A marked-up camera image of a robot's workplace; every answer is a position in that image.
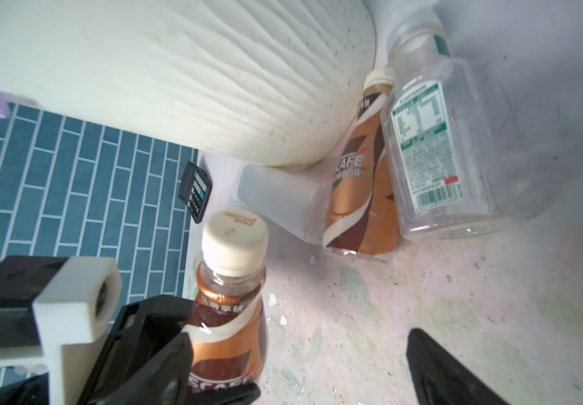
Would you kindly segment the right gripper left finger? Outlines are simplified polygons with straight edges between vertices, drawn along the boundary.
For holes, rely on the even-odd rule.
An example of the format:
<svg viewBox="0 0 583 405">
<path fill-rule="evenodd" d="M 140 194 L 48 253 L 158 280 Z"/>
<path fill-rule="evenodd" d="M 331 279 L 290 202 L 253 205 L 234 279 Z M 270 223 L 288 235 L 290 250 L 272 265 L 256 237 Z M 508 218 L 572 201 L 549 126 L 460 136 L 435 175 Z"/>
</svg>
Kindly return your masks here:
<svg viewBox="0 0 583 405">
<path fill-rule="evenodd" d="M 97 404 L 184 404 L 193 349 L 179 333 L 131 378 Z"/>
</svg>

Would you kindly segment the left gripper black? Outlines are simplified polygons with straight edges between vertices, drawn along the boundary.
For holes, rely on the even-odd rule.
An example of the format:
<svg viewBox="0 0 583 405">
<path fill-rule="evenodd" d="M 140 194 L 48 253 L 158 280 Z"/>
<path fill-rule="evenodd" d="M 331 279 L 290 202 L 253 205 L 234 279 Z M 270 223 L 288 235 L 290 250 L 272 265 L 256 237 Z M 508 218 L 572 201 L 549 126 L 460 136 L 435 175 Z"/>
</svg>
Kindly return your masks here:
<svg viewBox="0 0 583 405">
<path fill-rule="evenodd" d="M 179 333 L 193 302 L 158 295 L 124 306 L 106 339 L 79 404 L 97 404 L 139 371 Z"/>
</svg>

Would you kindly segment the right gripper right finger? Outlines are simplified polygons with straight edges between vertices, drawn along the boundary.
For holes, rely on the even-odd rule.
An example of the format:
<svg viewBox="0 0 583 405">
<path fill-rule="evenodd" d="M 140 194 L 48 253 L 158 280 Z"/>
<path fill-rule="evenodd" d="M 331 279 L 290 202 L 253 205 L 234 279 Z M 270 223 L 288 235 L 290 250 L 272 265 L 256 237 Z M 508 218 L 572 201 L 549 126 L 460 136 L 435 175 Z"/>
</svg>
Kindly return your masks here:
<svg viewBox="0 0 583 405">
<path fill-rule="evenodd" d="M 419 405 L 507 405 L 422 329 L 410 330 L 406 358 Z"/>
</svg>

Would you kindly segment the brown coffee bottle sideways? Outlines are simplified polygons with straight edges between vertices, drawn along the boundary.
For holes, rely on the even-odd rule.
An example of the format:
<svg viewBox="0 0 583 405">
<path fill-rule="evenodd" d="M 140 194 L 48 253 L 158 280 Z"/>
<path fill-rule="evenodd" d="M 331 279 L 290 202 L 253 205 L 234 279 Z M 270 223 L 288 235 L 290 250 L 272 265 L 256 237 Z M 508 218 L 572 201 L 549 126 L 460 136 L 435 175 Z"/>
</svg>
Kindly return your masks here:
<svg viewBox="0 0 583 405">
<path fill-rule="evenodd" d="M 192 343 L 193 394 L 259 382 L 268 350 L 262 298 L 268 241 L 264 220 L 243 209 L 215 213 L 203 228 L 199 291 L 182 328 Z"/>
</svg>

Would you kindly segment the brown coffee bottle upright-lying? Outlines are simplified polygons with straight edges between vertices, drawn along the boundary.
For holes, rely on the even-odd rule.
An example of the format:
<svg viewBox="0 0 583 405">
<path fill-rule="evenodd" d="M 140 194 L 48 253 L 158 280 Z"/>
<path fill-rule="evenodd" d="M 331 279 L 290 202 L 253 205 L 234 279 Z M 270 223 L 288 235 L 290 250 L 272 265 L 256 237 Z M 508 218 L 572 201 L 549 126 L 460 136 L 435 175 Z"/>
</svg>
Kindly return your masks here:
<svg viewBox="0 0 583 405">
<path fill-rule="evenodd" d="M 391 263 L 399 238 L 381 111 L 394 88 L 389 67 L 366 77 L 354 127 L 333 176 L 322 245 L 327 254 Z"/>
</svg>

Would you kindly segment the frosted clear square bottle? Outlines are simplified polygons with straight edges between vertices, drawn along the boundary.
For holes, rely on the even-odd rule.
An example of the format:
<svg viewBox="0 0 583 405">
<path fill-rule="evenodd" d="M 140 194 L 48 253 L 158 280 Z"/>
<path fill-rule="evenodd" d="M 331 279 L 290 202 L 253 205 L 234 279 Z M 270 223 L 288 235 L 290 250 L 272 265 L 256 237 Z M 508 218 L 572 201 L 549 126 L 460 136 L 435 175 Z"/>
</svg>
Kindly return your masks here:
<svg viewBox="0 0 583 405">
<path fill-rule="evenodd" d="M 238 199 L 298 239 L 322 244 L 330 196 L 327 185 L 284 170 L 244 165 Z"/>
</svg>

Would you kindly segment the clear bottle green white label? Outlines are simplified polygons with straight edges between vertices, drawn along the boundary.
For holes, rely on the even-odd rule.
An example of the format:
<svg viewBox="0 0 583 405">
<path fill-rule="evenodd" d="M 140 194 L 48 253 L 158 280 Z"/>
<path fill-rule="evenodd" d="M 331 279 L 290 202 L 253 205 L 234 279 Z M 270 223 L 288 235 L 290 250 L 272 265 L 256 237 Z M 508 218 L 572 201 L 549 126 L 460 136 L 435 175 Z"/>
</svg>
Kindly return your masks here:
<svg viewBox="0 0 583 405">
<path fill-rule="evenodd" d="M 500 162 L 475 75 L 452 57 L 428 7 L 387 40 L 394 89 L 381 112 L 402 236 L 458 239 L 501 231 Z"/>
</svg>

